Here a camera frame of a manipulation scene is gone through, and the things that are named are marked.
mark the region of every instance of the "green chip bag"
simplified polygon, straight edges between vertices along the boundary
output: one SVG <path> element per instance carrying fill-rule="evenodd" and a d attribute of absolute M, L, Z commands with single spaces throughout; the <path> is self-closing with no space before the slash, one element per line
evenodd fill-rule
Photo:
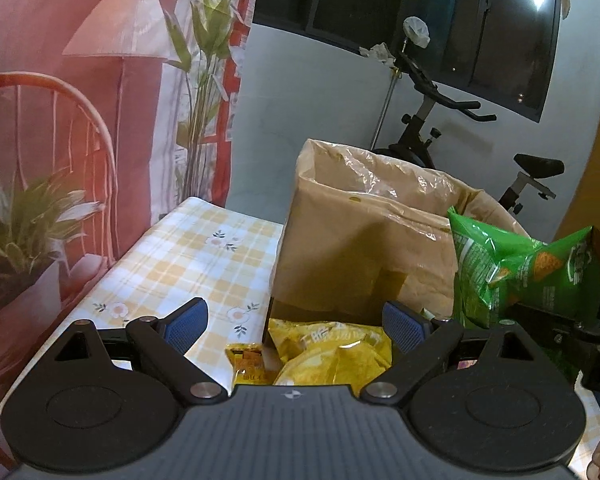
<path fill-rule="evenodd" d="M 600 306 L 600 231 L 545 244 L 448 212 L 458 258 L 454 317 L 488 328 L 509 305 L 593 322 Z"/>

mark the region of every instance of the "exercise bike handlebar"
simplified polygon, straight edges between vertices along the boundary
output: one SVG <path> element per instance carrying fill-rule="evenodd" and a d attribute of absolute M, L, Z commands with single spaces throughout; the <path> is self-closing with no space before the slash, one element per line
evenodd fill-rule
<path fill-rule="evenodd" d="M 473 113 L 471 110 L 477 110 L 480 108 L 481 104 L 479 101 L 454 101 L 453 99 L 442 95 L 438 91 L 438 86 L 431 79 L 429 79 L 424 70 L 422 70 L 413 61 L 413 59 L 407 56 L 404 52 L 401 52 L 400 56 L 402 57 L 403 62 L 398 64 L 398 68 L 409 75 L 413 81 L 413 87 L 417 92 L 426 95 L 438 104 L 443 105 L 445 108 L 459 110 L 467 117 L 480 123 L 495 121 L 498 118 L 494 114 L 477 115 Z"/>

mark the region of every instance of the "brown paper bag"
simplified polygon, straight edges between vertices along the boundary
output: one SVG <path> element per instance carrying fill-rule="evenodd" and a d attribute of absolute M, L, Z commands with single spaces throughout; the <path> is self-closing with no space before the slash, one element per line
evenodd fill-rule
<path fill-rule="evenodd" d="M 387 300 L 451 316 L 450 206 L 526 232 L 491 196 L 442 171 L 309 139 L 278 247 L 270 316 L 380 325 Z"/>

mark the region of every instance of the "chair backrest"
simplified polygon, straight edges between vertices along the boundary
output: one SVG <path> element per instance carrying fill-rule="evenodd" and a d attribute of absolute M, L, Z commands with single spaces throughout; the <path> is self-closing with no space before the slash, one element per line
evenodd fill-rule
<path fill-rule="evenodd" d="M 64 81 L 39 73 L 0 73 L 0 186 L 32 181 L 67 168 L 85 202 L 103 211 L 66 243 L 69 268 L 85 254 L 113 260 L 111 200 L 116 185 L 111 137 L 90 101 Z"/>

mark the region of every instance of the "table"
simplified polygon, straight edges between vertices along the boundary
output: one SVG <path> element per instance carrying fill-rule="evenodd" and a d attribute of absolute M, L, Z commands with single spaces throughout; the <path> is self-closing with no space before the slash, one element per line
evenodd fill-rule
<path fill-rule="evenodd" d="M 100 280 L 11 390 L 74 320 L 88 318 L 97 328 L 119 328 L 139 316 L 164 317 L 199 296 L 208 304 L 208 329 L 186 357 L 230 391 L 232 366 L 224 347 L 229 342 L 261 341 L 281 235 L 281 225 L 187 199 Z M 576 392 L 586 408 L 587 429 L 570 466 L 585 479 L 600 439 L 600 409 L 579 379 Z"/>

